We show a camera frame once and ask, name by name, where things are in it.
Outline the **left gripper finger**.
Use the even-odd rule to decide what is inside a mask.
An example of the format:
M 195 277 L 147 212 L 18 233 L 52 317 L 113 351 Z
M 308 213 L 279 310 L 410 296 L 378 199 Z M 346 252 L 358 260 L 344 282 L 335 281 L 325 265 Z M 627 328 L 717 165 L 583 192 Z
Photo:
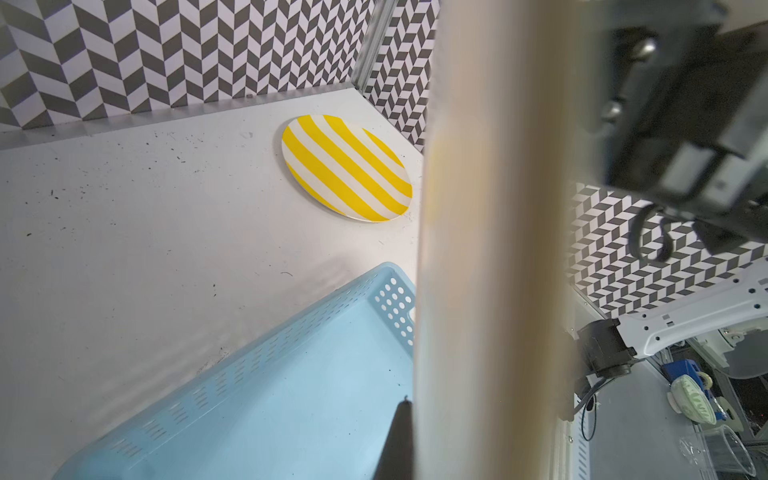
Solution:
M 405 397 L 390 425 L 376 470 L 375 480 L 414 478 L 413 404 Z

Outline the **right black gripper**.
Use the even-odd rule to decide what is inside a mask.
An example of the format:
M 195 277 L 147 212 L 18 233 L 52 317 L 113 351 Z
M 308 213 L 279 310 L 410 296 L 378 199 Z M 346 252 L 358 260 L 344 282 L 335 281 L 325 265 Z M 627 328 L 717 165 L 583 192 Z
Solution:
M 591 1 L 602 186 L 645 201 L 627 244 L 645 264 L 690 223 L 711 254 L 767 240 L 767 14 L 726 1 Z

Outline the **green white striped plate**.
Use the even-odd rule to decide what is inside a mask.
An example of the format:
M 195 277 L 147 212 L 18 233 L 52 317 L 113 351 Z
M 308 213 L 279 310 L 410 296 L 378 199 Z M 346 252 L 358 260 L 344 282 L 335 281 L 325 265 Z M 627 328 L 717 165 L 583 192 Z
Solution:
M 576 1 L 445 1 L 430 79 L 414 347 L 419 479 L 549 479 L 578 355 L 567 327 Z

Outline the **yellow white striped plate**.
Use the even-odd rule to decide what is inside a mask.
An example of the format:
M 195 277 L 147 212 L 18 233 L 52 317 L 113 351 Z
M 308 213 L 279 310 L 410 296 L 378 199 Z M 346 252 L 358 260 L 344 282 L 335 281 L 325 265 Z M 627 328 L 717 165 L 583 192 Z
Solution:
M 325 208 L 369 223 L 407 213 L 413 185 L 400 157 L 369 130 L 340 117 L 303 115 L 281 135 L 285 164 Z

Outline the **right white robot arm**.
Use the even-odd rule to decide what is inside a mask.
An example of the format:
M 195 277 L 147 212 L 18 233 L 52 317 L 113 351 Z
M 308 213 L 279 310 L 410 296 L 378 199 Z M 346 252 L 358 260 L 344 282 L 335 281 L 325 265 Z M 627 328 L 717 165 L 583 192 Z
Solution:
M 614 379 L 767 313 L 767 25 L 722 1 L 581 1 L 585 149 L 567 272 L 602 313 L 583 374 Z

